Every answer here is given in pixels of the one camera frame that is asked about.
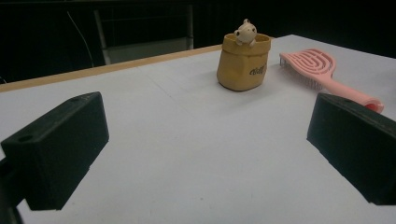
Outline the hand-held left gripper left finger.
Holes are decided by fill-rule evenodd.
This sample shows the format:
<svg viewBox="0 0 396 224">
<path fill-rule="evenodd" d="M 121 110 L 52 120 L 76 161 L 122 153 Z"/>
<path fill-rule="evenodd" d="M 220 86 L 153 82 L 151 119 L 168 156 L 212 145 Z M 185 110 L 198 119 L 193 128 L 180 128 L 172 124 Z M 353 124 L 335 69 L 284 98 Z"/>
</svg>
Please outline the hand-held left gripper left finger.
<svg viewBox="0 0 396 224">
<path fill-rule="evenodd" d="M 102 94 L 70 98 L 1 142 L 11 205 L 60 210 L 109 139 Z"/>
</svg>

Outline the pink candy cane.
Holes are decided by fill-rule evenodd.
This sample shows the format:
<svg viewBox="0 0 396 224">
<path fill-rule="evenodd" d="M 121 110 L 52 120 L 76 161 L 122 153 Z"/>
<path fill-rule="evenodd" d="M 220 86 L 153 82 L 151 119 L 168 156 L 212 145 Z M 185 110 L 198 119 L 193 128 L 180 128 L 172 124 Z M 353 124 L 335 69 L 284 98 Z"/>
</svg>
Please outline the pink candy cane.
<svg viewBox="0 0 396 224">
<path fill-rule="evenodd" d="M 336 60 L 330 54 L 319 49 L 304 49 L 296 52 L 279 54 L 280 65 L 291 68 L 300 80 L 314 90 L 325 89 L 327 92 L 347 98 L 381 113 L 383 103 L 370 95 L 348 87 L 332 78 Z"/>
</svg>

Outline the yellow cup with animal figurine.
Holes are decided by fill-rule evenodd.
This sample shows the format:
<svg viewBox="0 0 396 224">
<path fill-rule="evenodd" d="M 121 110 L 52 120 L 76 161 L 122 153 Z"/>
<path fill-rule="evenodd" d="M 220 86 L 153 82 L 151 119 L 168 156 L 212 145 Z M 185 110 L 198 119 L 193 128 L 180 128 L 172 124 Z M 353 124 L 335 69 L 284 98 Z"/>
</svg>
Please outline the yellow cup with animal figurine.
<svg viewBox="0 0 396 224">
<path fill-rule="evenodd" d="M 248 91 L 264 80 L 271 38 L 260 34 L 249 19 L 223 37 L 217 70 L 221 86 L 232 91 Z"/>
</svg>

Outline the grey metal stand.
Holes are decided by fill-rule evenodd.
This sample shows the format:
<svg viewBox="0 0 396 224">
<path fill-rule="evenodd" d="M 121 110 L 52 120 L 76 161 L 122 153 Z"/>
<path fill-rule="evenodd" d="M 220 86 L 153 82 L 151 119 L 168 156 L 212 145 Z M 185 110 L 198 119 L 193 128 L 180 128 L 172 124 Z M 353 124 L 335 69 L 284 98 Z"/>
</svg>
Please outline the grey metal stand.
<svg viewBox="0 0 396 224">
<path fill-rule="evenodd" d="M 191 5 L 125 5 L 93 15 L 107 64 L 194 48 Z"/>
</svg>

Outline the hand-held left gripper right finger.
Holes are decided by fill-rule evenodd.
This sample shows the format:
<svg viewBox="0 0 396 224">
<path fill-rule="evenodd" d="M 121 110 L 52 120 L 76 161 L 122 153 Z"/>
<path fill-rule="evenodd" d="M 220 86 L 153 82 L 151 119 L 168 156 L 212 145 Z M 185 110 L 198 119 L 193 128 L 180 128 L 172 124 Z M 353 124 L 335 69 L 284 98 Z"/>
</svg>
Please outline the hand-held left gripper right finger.
<svg viewBox="0 0 396 224">
<path fill-rule="evenodd" d="M 346 98 L 320 93 L 307 141 L 366 201 L 396 205 L 396 121 Z"/>
</svg>

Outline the wooden table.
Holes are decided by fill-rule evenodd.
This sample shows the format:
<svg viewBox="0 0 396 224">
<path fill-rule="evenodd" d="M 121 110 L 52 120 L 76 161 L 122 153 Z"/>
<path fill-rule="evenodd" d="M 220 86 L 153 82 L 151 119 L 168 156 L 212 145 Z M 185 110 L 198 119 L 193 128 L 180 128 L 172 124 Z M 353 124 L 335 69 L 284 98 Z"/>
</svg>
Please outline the wooden table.
<svg viewBox="0 0 396 224">
<path fill-rule="evenodd" d="M 153 63 L 161 63 L 161 62 L 166 62 L 166 61 L 175 60 L 175 59 L 179 59 L 179 58 L 190 57 L 190 56 L 208 53 L 208 52 L 216 51 L 216 50 L 220 50 L 220 49 L 221 49 L 221 45 L 214 45 L 214 46 L 203 47 L 203 48 L 198 48 L 198 49 L 183 50 L 183 51 L 179 51 L 179 52 L 173 52 L 173 53 L 168 53 L 168 54 L 164 54 L 164 55 L 158 55 L 158 56 L 138 59 L 138 60 L 132 60 L 132 61 L 123 62 L 123 63 L 114 63 L 114 64 L 110 64 L 110 65 L 98 66 L 98 67 L 89 68 L 89 69 L 82 69 L 82 70 L 77 70 L 77 71 L 72 71 L 72 72 L 47 76 L 47 77 L 38 77 L 38 78 L 26 79 L 26 80 L 22 80 L 22 81 L 10 82 L 10 83 L 6 83 L 6 84 L 1 84 L 0 92 L 32 88 L 32 87 L 36 87 L 36 86 L 58 83 L 58 82 L 79 79 L 79 78 L 84 78 L 84 77 L 99 76 L 99 75 L 102 75 L 105 73 L 116 72 L 116 71 L 134 68 L 134 67 L 138 67 L 138 66 L 143 66 L 143 65 L 153 64 Z"/>
</svg>

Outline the white table sheet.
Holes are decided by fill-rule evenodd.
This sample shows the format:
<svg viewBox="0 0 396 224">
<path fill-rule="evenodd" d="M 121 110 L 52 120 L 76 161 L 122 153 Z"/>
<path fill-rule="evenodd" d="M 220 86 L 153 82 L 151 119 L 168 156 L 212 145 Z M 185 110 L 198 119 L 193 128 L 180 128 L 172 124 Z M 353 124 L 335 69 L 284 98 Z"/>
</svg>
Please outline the white table sheet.
<svg viewBox="0 0 396 224">
<path fill-rule="evenodd" d="M 368 203 L 307 141 L 312 88 L 272 43 L 263 84 L 217 82 L 219 50 L 0 92 L 0 140 L 73 96 L 103 95 L 109 142 L 60 211 L 20 205 L 25 224 L 396 224 L 396 206 Z"/>
</svg>

